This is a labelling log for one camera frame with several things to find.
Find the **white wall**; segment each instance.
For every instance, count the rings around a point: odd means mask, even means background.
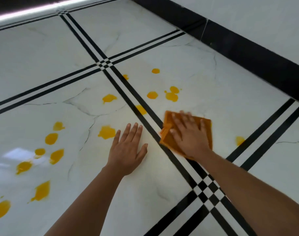
[[[299,0],[172,0],[299,64]]]

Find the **orange cloth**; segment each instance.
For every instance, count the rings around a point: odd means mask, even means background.
[[[179,155],[182,155],[185,158],[193,160],[192,157],[185,155],[185,153],[180,149],[180,147],[177,145],[177,143],[175,142],[175,139],[173,138],[173,136],[170,132],[170,129],[175,129],[178,132],[178,134],[181,136],[181,132],[179,131],[178,127],[176,126],[176,124],[171,116],[172,113],[175,113],[175,112],[171,112],[171,111],[165,112],[164,127],[160,132],[161,139],[160,139],[159,143],[168,147],[170,150],[178,153]],[[180,119],[180,121],[183,123],[180,113],[175,113],[175,116],[178,119]],[[193,118],[194,118],[196,124],[198,125],[199,129],[201,129],[200,120],[203,119],[204,125],[206,128],[206,135],[207,135],[207,139],[209,142],[209,147],[210,147],[210,149],[213,149],[212,130],[211,130],[212,121],[210,119],[196,117],[196,116],[193,116]]]

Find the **hand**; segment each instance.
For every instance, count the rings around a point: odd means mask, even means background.
[[[120,130],[117,131],[110,148],[108,163],[116,172],[126,176],[131,174],[142,162],[147,153],[147,143],[144,144],[139,153],[137,153],[138,144],[142,135],[143,126],[135,123],[130,131],[131,124],[128,123],[124,133],[120,138]]]
[[[201,120],[201,129],[199,129],[190,112],[185,115],[183,111],[180,111],[180,114],[184,124],[176,118],[175,114],[172,114],[172,117],[182,137],[174,129],[171,129],[170,132],[181,150],[187,156],[191,156],[196,161],[199,161],[201,155],[211,151],[204,122]]]

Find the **finger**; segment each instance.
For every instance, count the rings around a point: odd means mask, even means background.
[[[121,137],[121,140],[120,142],[124,142],[126,137],[128,136],[129,132],[130,132],[130,128],[131,128],[131,123],[128,123],[128,125],[126,126],[123,134],[122,134],[122,137]]]
[[[189,119],[187,118],[187,116],[185,115],[185,113],[182,110],[180,111],[180,114],[181,114],[181,117],[182,117],[185,127],[191,126]]]
[[[140,139],[141,139],[141,135],[142,135],[142,131],[143,131],[143,126],[140,125],[139,128],[137,129],[135,135],[134,135],[133,140],[132,140],[133,143],[136,143],[137,145],[139,144]]]
[[[140,152],[136,155],[136,159],[139,160],[140,162],[144,159],[144,157],[145,157],[145,155],[147,153],[147,146],[148,146],[148,144],[145,143],[142,146]]]
[[[119,143],[120,133],[121,133],[121,131],[118,130],[115,135],[115,138],[113,139],[111,148],[114,148]]]
[[[130,133],[128,134],[128,136],[127,136],[127,138],[126,138],[125,141],[132,142],[133,137],[134,137],[134,135],[136,133],[136,130],[137,130],[137,126],[138,126],[137,122],[134,123],[134,126],[132,127],[132,129],[131,129]]]
[[[201,119],[200,122],[201,122],[201,132],[206,134],[206,128],[205,128],[205,124],[204,124],[203,119]]]
[[[180,132],[183,133],[183,131],[184,131],[186,128],[184,127],[184,125],[182,124],[182,122],[180,121],[180,119],[178,119],[178,118],[175,116],[174,113],[172,114],[172,118],[173,118],[175,124],[177,125],[177,127],[179,128]]]
[[[191,123],[191,126],[193,126],[193,127],[195,127],[195,128],[198,127],[198,125],[196,124],[196,122],[195,122],[195,120],[194,120],[194,118],[192,117],[192,114],[191,114],[190,112],[188,112],[188,119],[189,119],[189,121],[190,121],[190,123]]]
[[[170,129],[170,132],[171,132],[173,138],[175,139],[175,142],[179,146],[179,144],[181,144],[181,142],[182,142],[181,137],[179,136],[179,134],[177,133],[177,131],[175,129]]]

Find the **marble floor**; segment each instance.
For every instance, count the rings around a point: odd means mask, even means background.
[[[212,176],[158,144],[166,110],[211,119],[216,153],[299,203],[289,96],[131,0],[12,22],[0,26],[0,236],[42,236],[129,122],[148,154],[101,235],[254,235]]]

